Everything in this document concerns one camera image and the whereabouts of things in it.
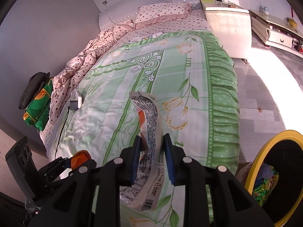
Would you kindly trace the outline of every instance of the green floral comforter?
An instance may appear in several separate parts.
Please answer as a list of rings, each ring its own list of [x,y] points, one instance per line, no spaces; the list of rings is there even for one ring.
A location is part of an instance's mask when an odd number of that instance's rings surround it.
[[[162,106],[164,133],[202,165],[220,164],[235,173],[239,156],[237,78],[233,61],[206,30],[165,33],[107,52],[79,84],[83,106],[71,111],[57,157],[86,149],[97,166],[133,144],[139,119],[130,91],[155,95]],[[66,117],[67,105],[61,113]],[[60,124],[52,146],[54,159]],[[166,172],[157,208],[121,205],[122,226],[183,225],[184,190],[170,184]],[[209,196],[209,215],[212,208]]]

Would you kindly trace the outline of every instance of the stuffed toy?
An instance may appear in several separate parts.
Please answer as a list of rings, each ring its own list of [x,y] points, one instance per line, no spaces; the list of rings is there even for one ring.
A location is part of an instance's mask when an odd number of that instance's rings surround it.
[[[297,23],[295,22],[294,19],[291,18],[286,18],[288,25],[290,25],[292,28],[297,28]]]

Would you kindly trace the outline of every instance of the pillowcase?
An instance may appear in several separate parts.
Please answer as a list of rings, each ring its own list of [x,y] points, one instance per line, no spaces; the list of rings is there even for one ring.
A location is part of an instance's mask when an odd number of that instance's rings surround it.
[[[142,28],[146,25],[172,19],[184,19],[191,12],[190,3],[156,3],[138,8],[135,27]]]

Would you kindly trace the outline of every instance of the tiled floor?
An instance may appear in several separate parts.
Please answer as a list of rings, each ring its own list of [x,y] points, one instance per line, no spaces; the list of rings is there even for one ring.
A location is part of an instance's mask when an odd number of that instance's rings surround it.
[[[284,103],[281,103],[281,98],[277,98],[278,91],[275,92],[276,83],[274,82],[279,82],[278,78],[281,76],[281,79],[284,79],[285,75],[292,76],[297,82],[297,88],[292,89],[300,92],[297,96],[300,96],[303,90],[302,58],[274,47],[266,49],[254,33],[252,51],[252,58],[248,59],[247,63],[241,59],[233,59],[234,70],[238,77],[240,106],[240,162],[253,161],[269,139],[275,134],[289,129],[289,126],[286,126],[287,117],[284,116],[283,120],[282,112],[278,108],[283,109]],[[272,70],[262,72],[262,70],[266,71],[270,64],[274,66],[271,68]],[[272,85],[269,83],[270,78],[274,79]]]

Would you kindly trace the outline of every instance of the bedside table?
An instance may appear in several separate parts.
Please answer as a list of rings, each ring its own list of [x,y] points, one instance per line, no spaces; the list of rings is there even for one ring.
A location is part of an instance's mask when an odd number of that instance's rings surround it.
[[[249,11],[233,3],[202,0],[201,5],[213,34],[232,58],[244,61],[251,53],[251,19]]]

